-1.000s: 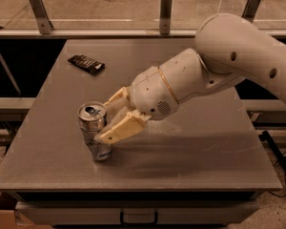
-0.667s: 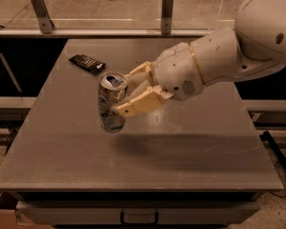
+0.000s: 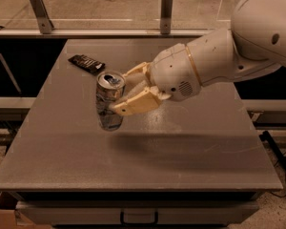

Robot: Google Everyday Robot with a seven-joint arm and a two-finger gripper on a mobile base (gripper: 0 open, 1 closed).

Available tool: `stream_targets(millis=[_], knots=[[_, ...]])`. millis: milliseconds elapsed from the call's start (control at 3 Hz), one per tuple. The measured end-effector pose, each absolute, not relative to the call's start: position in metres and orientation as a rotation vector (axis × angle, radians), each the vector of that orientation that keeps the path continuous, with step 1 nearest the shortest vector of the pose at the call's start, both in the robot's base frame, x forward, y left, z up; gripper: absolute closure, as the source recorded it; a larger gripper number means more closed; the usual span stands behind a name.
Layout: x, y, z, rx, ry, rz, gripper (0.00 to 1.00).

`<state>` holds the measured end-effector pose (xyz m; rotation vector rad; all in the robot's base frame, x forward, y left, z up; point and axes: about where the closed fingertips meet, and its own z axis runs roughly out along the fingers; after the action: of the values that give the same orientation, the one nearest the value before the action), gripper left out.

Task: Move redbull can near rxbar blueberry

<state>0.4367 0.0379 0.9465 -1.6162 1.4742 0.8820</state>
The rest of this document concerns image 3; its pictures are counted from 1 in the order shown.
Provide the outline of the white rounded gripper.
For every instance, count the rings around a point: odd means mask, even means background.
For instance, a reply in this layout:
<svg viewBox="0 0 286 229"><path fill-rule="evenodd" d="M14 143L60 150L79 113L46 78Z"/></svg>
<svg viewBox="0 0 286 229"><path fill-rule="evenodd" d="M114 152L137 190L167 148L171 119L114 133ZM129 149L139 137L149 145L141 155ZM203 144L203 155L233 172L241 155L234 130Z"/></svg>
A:
<svg viewBox="0 0 286 229"><path fill-rule="evenodd" d="M149 62L140 63L123 76L127 84L150 83L151 79L155 86L145 87L134 96L112 103L109 109L121 116L144 114L157 109L164 100L183 101L201 90L194 60L184 44L160 52L151 66Z"/></svg>

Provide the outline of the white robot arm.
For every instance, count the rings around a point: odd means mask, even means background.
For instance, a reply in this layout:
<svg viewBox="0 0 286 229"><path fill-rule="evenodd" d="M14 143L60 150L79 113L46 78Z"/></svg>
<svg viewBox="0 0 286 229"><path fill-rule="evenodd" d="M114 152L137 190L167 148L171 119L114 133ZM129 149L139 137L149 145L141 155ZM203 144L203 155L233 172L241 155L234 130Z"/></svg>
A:
<svg viewBox="0 0 286 229"><path fill-rule="evenodd" d="M286 67L286 0L240 0L228 29L176 44L124 74L127 92L110 105L119 115L183 101L217 82L239 82Z"/></svg>

